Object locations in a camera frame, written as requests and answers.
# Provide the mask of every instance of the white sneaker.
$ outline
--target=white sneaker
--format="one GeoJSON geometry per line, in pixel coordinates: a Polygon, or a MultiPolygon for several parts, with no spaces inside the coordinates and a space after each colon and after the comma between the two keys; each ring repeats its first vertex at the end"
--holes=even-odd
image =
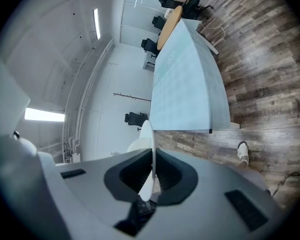
{"type": "Polygon", "coordinates": [[[245,141],[240,142],[238,145],[238,157],[241,162],[246,161],[246,165],[249,165],[248,146],[245,141]]]}

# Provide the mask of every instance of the table leg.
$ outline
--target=table leg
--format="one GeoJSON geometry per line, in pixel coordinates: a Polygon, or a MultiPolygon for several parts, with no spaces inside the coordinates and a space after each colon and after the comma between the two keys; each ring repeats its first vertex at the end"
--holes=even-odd
{"type": "Polygon", "coordinates": [[[208,48],[211,51],[213,51],[215,55],[218,55],[219,54],[218,50],[207,39],[205,39],[204,37],[203,37],[203,39],[205,41],[206,46],[208,46],[208,48]]]}
{"type": "Polygon", "coordinates": [[[238,130],[240,129],[240,124],[235,122],[230,122],[230,129],[232,130],[238,130]]]}

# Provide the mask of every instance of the black office chair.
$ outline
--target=black office chair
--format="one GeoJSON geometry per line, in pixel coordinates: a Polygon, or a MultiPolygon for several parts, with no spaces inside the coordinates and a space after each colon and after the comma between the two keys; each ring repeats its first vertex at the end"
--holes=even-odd
{"type": "Polygon", "coordinates": [[[159,54],[159,50],[157,49],[157,43],[155,43],[154,41],[152,41],[151,39],[147,38],[146,40],[142,40],[141,42],[141,47],[147,52],[151,52],[154,54],[151,55],[151,57],[157,57],[159,54]]]}
{"type": "Polygon", "coordinates": [[[170,8],[175,9],[177,6],[182,6],[182,18],[189,19],[189,20],[196,20],[198,19],[199,15],[207,8],[213,7],[208,5],[206,7],[199,6],[200,0],[188,0],[187,3],[183,3],[176,0],[159,0],[161,3],[161,7],[163,8],[170,8]]]}
{"type": "Polygon", "coordinates": [[[130,112],[129,114],[125,114],[124,121],[128,123],[129,126],[140,126],[144,124],[144,122],[148,120],[148,115],[144,113],[135,114],[130,112]]]}
{"type": "Polygon", "coordinates": [[[199,6],[200,0],[188,0],[188,3],[183,5],[182,17],[190,20],[196,20],[199,15],[207,8],[211,7],[208,5],[206,7],[199,6]]]}
{"type": "Polygon", "coordinates": [[[176,0],[159,0],[161,7],[175,9],[178,6],[182,6],[184,3],[176,0]]]}
{"type": "Polygon", "coordinates": [[[152,24],[155,28],[162,30],[164,28],[164,25],[166,24],[166,21],[160,16],[153,17],[152,24]]]}

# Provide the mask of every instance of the white pipe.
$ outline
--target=white pipe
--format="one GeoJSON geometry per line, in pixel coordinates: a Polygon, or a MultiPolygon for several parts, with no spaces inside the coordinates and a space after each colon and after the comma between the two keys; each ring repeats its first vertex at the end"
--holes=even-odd
{"type": "Polygon", "coordinates": [[[72,143],[71,143],[71,140],[73,139],[74,137],[73,136],[71,136],[70,138],[68,138],[68,143],[69,143],[69,146],[70,146],[70,149],[71,150],[73,150],[73,145],[72,145],[72,143]]]}
{"type": "Polygon", "coordinates": [[[74,149],[75,149],[75,142],[76,142],[76,140],[75,140],[75,139],[72,139],[72,152],[73,152],[73,153],[75,153],[75,152],[74,152],[74,149]]]}
{"type": "Polygon", "coordinates": [[[68,95],[68,98],[66,99],[66,104],[65,104],[65,109],[64,109],[64,114],[65,114],[65,120],[63,122],[63,126],[62,126],[62,156],[63,156],[63,163],[65,163],[65,150],[64,150],[64,136],[65,136],[65,125],[68,125],[68,119],[69,119],[69,116],[67,116],[67,110],[68,110],[68,105],[69,105],[69,100],[70,100],[70,96],[71,96],[71,93],[72,93],[72,90],[75,86],[75,82],[77,81],[77,78],[78,78],[78,74],[79,72],[81,71],[83,65],[84,65],[84,62],[86,61],[87,59],[87,56],[90,54],[90,52],[92,51],[92,48],[90,48],[90,50],[88,51],[88,53],[86,54],[86,56],[84,57],[79,69],[77,70],[75,76],[74,76],[74,79],[73,79],[73,82],[72,82],[72,85],[71,85],[71,88],[70,88],[70,91],[69,91],[69,95],[68,95]]]}
{"type": "Polygon", "coordinates": [[[50,137],[50,134],[49,134],[49,129],[48,129],[48,134],[47,134],[47,135],[48,135],[48,146],[49,146],[49,147],[48,147],[48,152],[49,152],[49,154],[50,154],[50,141],[49,141],[49,139],[50,139],[50,138],[49,138],[49,137],[50,137]]]}
{"type": "Polygon", "coordinates": [[[81,125],[82,125],[82,119],[83,119],[83,114],[84,114],[84,110],[87,104],[87,100],[91,91],[91,88],[93,86],[93,83],[95,81],[97,72],[99,71],[99,68],[101,67],[110,47],[114,44],[114,40],[111,39],[110,42],[106,45],[105,49],[103,50],[101,56],[99,57],[98,61],[96,62],[90,76],[89,79],[87,81],[87,84],[85,86],[84,92],[82,94],[82,98],[80,101],[80,106],[78,108],[78,114],[77,114],[77,119],[76,119],[76,127],[75,127],[75,142],[78,141],[78,143],[76,145],[73,146],[73,151],[72,152],[76,152],[77,151],[77,147],[80,145],[80,133],[81,133],[81,125]]]}

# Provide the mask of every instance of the black slot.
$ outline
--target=black slot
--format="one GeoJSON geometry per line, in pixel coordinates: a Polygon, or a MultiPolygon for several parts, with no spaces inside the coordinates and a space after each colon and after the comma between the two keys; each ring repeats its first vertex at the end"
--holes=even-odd
{"type": "Polygon", "coordinates": [[[61,177],[67,179],[67,178],[79,176],[81,174],[86,174],[86,171],[83,169],[65,171],[65,172],[61,172],[61,177]]]}
{"type": "Polygon", "coordinates": [[[225,193],[234,209],[238,212],[250,231],[254,231],[265,224],[268,220],[262,213],[251,203],[245,195],[239,191],[225,193]]]}

